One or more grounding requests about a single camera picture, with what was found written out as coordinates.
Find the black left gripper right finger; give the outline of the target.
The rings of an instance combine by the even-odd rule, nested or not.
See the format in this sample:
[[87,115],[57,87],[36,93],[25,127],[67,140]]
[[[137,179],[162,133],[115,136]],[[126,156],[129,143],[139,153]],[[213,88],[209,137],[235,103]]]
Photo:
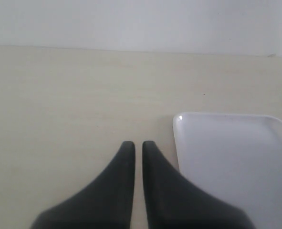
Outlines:
[[143,188],[150,229],[253,229],[239,208],[184,178],[154,141],[142,145]]

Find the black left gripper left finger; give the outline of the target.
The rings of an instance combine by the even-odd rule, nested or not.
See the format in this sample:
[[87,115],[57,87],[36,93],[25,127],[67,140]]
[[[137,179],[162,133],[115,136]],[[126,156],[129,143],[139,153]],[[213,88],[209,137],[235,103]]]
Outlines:
[[135,144],[124,141],[103,172],[80,192],[42,212],[33,229],[129,229],[135,187]]

